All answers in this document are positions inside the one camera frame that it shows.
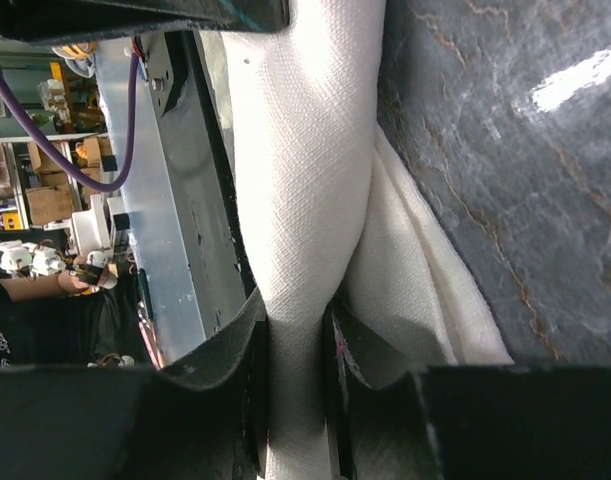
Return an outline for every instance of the purple cable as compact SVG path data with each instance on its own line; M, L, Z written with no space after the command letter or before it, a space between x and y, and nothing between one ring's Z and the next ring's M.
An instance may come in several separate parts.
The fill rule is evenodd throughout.
M54 145L45 137L43 132L38 128L34 121L29 117L25 109L18 103L16 97L9 89L7 83L0 74L0 96L3 98L5 105L12 112L12 114L21 124L27 134L38 144L41 150L47 154L49 158L54 160L56 164L63 169L65 173L73 177L79 183L90 187L98 192L109 193L118 190L127 180L129 170L132 166L132 159L134 157L134 134L136 128L136 75L138 72L138 57L132 55L131 62L129 64L129 91L127 97L127 145L125 147L125 161L123 162L123 168L121 168L118 177L112 183L97 182L89 178L83 172L67 160L61 153L56 150Z

